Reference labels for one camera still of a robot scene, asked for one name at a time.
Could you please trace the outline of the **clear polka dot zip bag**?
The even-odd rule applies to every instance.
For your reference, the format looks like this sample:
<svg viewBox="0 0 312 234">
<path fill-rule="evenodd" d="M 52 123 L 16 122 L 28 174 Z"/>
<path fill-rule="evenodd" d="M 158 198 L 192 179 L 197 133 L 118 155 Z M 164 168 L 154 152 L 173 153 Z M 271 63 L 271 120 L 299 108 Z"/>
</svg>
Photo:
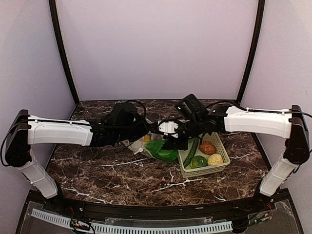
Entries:
<svg viewBox="0 0 312 234">
<path fill-rule="evenodd" d="M 162 135 L 159 134 L 154 134 L 149 132 L 148 134 L 150 136 L 151 141 L 152 140 L 164 140 Z M 153 158 L 152 155 L 145 149 L 144 145 L 145 142 L 143 142 L 143 137 L 141 137 L 140 139 L 136 140 L 136 141 L 130 141 L 130 140 L 124 140 L 122 141 L 122 143 L 128 148 L 130 149 L 134 155 L 136 154 L 142 154 L 144 156 L 147 156 L 149 158 Z"/>
</svg>

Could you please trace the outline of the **bok choy toy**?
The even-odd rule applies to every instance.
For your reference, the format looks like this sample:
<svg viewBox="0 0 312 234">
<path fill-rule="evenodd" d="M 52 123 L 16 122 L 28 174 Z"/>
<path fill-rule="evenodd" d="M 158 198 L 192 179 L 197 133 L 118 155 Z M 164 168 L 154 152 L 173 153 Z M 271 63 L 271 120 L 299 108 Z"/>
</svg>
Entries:
<svg viewBox="0 0 312 234">
<path fill-rule="evenodd" d="M 152 155 L 153 158 L 165 161 L 172 162 L 178 157 L 178 150 L 166 150 L 163 148 L 165 144 L 164 140 L 152 140 L 145 142 L 145 149 Z"/>
</svg>

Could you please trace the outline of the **green plastic basket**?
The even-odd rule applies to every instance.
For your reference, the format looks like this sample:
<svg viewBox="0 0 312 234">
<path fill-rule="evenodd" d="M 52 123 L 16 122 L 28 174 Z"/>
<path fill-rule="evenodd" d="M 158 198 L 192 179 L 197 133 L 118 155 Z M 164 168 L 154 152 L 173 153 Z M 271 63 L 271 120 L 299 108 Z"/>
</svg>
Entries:
<svg viewBox="0 0 312 234">
<path fill-rule="evenodd" d="M 212 145 L 216 148 L 216 153 L 221 155 L 223 163 L 218 165 L 207 165 L 206 167 L 200 167 L 200 168 L 191 168 L 191 165 L 189 164 L 186 168 L 183 166 L 183 163 L 185 159 L 187 158 L 190 149 L 193 145 L 193 139 L 190 139 L 188 142 L 188 149 L 187 150 L 178 150 L 178 161 L 180 165 L 180 170 L 182 173 L 183 178 L 191 178 L 195 176 L 203 176 L 208 175 L 212 173 L 221 172 L 225 169 L 227 165 L 230 164 L 230 159 L 227 154 L 227 151 L 219 137 L 218 133 L 212 133 L 211 135 L 206 134 L 203 138 L 203 141 L 209 141 Z"/>
</svg>

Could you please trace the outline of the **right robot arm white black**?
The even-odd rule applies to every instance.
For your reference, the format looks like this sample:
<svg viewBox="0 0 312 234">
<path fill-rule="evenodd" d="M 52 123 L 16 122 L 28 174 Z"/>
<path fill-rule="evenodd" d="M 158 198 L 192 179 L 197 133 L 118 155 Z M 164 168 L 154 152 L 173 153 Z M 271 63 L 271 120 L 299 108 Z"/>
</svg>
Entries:
<svg viewBox="0 0 312 234">
<path fill-rule="evenodd" d="M 193 109 L 178 105 L 185 119 L 166 120 L 158 124 L 165 135 L 177 139 L 194 138 L 204 133 L 249 132 L 284 138 L 285 152 L 272 166 L 259 185 L 259 193 L 249 200 L 249 208 L 260 211 L 277 188 L 291 173 L 310 157 L 309 131 L 298 105 L 290 109 L 263 110 L 238 107 L 233 104 L 215 104 L 209 108 Z"/>
</svg>

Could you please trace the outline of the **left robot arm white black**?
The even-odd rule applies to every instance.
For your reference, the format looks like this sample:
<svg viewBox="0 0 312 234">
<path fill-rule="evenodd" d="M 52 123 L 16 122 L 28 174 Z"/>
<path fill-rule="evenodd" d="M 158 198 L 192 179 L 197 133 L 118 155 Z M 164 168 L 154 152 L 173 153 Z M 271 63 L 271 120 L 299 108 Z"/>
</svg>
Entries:
<svg viewBox="0 0 312 234">
<path fill-rule="evenodd" d="M 41 194 L 50 199 L 50 205 L 63 213 L 69 202 L 63 198 L 54 179 L 37 161 L 31 150 L 35 144 L 75 144 L 88 147 L 114 146 L 128 140 L 134 142 L 149 131 L 144 116 L 133 114 L 121 125 L 100 121 L 58 120 L 29 115 L 20 110 L 0 147 L 0 160 L 4 167 L 17 168 Z"/>
</svg>

